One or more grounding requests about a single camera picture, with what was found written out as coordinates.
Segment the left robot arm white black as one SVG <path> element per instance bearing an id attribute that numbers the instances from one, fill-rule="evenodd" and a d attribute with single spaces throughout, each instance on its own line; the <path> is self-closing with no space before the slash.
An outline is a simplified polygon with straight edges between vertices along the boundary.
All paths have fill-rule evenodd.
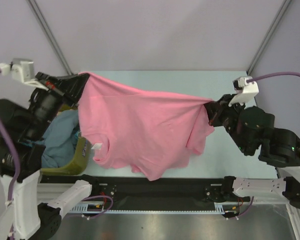
<path id="1" fill-rule="evenodd" d="M 9 222 L 0 220 L 0 240 L 48 240 L 79 202 L 95 200 L 101 188 L 93 177 L 81 176 L 72 187 L 48 203 L 37 202 L 43 135 L 63 105 L 74 107 L 88 81 L 87 73 L 55 77 L 39 72 L 39 83 L 24 108 L 0 99 L 0 180 L 7 197 Z"/>

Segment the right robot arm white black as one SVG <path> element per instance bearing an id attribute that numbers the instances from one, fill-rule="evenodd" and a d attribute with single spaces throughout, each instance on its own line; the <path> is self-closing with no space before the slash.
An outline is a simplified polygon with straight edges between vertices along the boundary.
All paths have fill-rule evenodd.
<path id="1" fill-rule="evenodd" d="M 276 128 L 275 116 L 257 106 L 234 103 L 233 94 L 204 104 L 208 124 L 224 127 L 245 156 L 260 150 L 258 160 L 269 166 L 285 169 L 289 174 L 277 179 L 249 179 L 226 176 L 220 187 L 225 201 L 235 197 L 286 199 L 300 209 L 300 138 L 291 130 Z"/>

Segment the pink t shirt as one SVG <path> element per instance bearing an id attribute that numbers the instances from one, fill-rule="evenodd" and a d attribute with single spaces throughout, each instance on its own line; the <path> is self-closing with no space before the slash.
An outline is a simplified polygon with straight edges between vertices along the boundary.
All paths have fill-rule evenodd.
<path id="1" fill-rule="evenodd" d="M 147 91 L 90 73 L 78 103 L 81 135 L 105 169 L 129 166 L 148 180 L 184 168 L 214 132 L 208 98 Z"/>

